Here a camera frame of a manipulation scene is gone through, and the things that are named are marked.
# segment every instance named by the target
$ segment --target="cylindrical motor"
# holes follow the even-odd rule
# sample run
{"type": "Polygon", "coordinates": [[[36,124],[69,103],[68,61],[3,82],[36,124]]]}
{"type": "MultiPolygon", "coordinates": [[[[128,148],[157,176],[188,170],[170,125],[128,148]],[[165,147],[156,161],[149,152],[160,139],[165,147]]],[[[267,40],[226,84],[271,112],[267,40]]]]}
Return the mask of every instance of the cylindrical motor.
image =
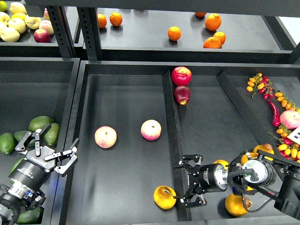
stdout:
{"type": "Polygon", "coordinates": [[[227,170],[220,163],[201,166],[199,182],[203,193],[226,191],[227,170]]]}

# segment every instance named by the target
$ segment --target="orange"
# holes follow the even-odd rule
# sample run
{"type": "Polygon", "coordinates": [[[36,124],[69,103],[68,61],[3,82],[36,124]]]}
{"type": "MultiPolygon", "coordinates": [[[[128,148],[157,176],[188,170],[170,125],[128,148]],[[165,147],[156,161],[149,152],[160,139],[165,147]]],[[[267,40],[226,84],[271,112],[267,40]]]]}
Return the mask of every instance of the orange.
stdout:
{"type": "Polygon", "coordinates": [[[99,28],[103,29],[106,26],[106,24],[107,24],[106,17],[103,14],[98,14],[97,16],[98,16],[98,25],[99,25],[99,28]]]}
{"type": "Polygon", "coordinates": [[[205,17],[206,13],[196,12],[195,15],[198,16],[198,17],[205,17]]]}
{"type": "Polygon", "coordinates": [[[222,20],[218,13],[210,14],[205,20],[205,27],[210,31],[215,31],[221,26],[222,20]]]}
{"type": "Polygon", "coordinates": [[[221,41],[217,37],[209,37],[203,43],[203,48],[221,48],[221,41]]]}
{"type": "Polygon", "coordinates": [[[120,13],[112,13],[109,16],[109,21],[115,27],[119,27],[123,21],[123,17],[120,13]]]}
{"type": "Polygon", "coordinates": [[[216,33],[214,34],[214,37],[220,39],[221,45],[225,43],[225,40],[226,40],[226,34],[225,34],[225,33],[223,33],[223,32],[216,32],[216,33]]]}
{"type": "Polygon", "coordinates": [[[181,37],[181,30],[178,27],[170,27],[168,36],[172,41],[177,41],[181,37]]]}

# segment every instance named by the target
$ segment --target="green apple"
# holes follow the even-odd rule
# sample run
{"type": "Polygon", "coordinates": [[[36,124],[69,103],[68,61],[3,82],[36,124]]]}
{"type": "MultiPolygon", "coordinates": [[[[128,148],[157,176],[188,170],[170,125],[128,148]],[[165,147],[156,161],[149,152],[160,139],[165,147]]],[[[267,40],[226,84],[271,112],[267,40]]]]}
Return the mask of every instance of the green apple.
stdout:
{"type": "Polygon", "coordinates": [[[0,22],[0,33],[2,31],[3,28],[7,27],[5,23],[0,22]]]}
{"type": "Polygon", "coordinates": [[[10,4],[9,10],[11,11],[12,14],[15,14],[15,13],[27,14],[25,6],[23,4],[21,4],[20,2],[12,2],[10,4]]]}
{"type": "Polygon", "coordinates": [[[41,18],[40,17],[31,17],[31,16],[28,16],[26,15],[25,16],[25,23],[26,25],[31,28],[31,29],[38,29],[39,27],[39,24],[41,23],[41,18]]]}
{"type": "Polygon", "coordinates": [[[6,12],[8,10],[8,5],[5,1],[0,1],[0,12],[6,12]]]}
{"type": "Polygon", "coordinates": [[[1,30],[0,36],[5,42],[16,42],[20,38],[20,34],[14,28],[5,27],[1,30]]]}
{"type": "Polygon", "coordinates": [[[26,24],[20,18],[11,19],[8,21],[8,27],[16,29],[20,34],[23,34],[26,31],[26,24]]]}
{"type": "Polygon", "coordinates": [[[8,24],[8,21],[10,20],[10,17],[8,14],[0,12],[0,22],[8,24]]]}

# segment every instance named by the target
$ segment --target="green avocado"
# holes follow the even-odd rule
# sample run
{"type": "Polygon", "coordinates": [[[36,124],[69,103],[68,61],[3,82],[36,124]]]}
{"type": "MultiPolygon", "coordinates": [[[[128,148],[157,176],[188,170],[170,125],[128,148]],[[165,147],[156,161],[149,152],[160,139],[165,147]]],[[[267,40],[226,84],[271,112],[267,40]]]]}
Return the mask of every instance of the green avocado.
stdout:
{"type": "Polygon", "coordinates": [[[20,215],[16,224],[41,224],[43,219],[44,208],[37,206],[35,209],[27,211],[20,215]]]}

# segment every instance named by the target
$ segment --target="red apple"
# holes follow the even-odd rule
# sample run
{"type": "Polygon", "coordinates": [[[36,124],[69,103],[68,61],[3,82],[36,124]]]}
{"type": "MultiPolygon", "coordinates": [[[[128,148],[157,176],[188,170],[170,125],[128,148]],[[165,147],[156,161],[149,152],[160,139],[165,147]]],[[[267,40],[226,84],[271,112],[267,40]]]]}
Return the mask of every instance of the red apple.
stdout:
{"type": "Polygon", "coordinates": [[[33,37],[34,37],[35,41],[38,43],[50,43],[51,42],[50,34],[48,33],[48,31],[46,31],[44,29],[37,29],[34,32],[33,37]]]}
{"type": "Polygon", "coordinates": [[[186,105],[191,98],[191,92],[186,86],[178,86],[175,88],[173,95],[179,105],[186,105]]]}
{"type": "Polygon", "coordinates": [[[148,141],[154,141],[159,138],[161,126],[156,120],[147,120],[142,124],[141,134],[148,141]]]}
{"type": "Polygon", "coordinates": [[[172,71],[171,79],[176,86],[187,86],[192,79],[192,72],[186,67],[176,67],[172,71]]]}
{"type": "Polygon", "coordinates": [[[117,141],[117,133],[112,127],[99,127],[95,132],[95,141],[101,148],[110,148],[117,141]]]}
{"type": "Polygon", "coordinates": [[[300,126],[300,114],[294,110],[286,110],[280,115],[280,122],[288,129],[295,129],[300,126]]]}

